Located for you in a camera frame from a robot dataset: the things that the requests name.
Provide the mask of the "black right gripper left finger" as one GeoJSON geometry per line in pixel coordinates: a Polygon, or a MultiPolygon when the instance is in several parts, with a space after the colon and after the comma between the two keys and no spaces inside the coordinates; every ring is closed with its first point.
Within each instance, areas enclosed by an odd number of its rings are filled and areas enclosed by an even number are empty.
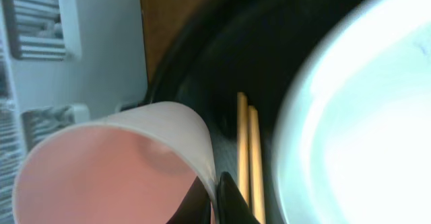
{"type": "Polygon", "coordinates": [[[210,224],[211,201],[198,177],[167,224],[210,224]]]}

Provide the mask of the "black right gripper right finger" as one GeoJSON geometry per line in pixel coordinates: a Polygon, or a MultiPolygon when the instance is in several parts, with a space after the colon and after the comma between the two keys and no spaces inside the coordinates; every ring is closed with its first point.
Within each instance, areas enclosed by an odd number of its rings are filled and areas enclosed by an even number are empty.
{"type": "Polygon", "coordinates": [[[259,224],[228,172],[220,176],[217,202],[220,224],[259,224]]]}

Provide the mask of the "pink plastic cup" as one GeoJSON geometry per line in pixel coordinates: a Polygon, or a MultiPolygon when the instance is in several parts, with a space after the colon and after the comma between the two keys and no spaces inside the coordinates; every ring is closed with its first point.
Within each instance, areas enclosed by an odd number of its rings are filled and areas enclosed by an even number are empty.
{"type": "Polygon", "coordinates": [[[203,119],[158,102],[76,124],[37,144],[12,194],[16,223],[167,223],[216,211],[216,169],[203,119]]]}

